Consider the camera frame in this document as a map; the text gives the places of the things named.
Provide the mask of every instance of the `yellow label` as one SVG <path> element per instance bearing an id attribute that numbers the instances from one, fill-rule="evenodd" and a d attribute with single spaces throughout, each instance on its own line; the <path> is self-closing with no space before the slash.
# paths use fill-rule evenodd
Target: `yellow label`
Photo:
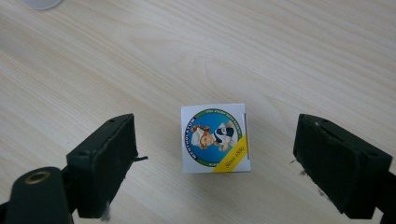
<path id="1" fill-rule="evenodd" d="M 212 173 L 232 172 L 236 165 L 248 154 L 247 136 L 243 135 L 241 139 L 233 146 L 233 149 L 219 162 Z"/>

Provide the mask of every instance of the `white box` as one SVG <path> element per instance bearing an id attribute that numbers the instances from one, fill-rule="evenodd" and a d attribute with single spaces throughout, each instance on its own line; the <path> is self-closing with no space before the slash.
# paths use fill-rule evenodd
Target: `white box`
<path id="1" fill-rule="evenodd" d="M 250 171 L 244 104 L 181 107 L 183 173 Z"/>

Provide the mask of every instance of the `light wood grain surface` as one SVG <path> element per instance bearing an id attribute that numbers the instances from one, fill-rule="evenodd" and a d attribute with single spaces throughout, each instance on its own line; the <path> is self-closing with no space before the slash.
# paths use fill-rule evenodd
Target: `light wood grain surface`
<path id="1" fill-rule="evenodd" d="M 247 105 L 252 171 L 183 175 L 180 108 L 225 103 Z M 290 162 L 300 113 L 396 156 L 396 2 L 0 1 L 0 203 L 126 113 L 149 160 L 110 223 L 379 223 L 340 215 Z"/>

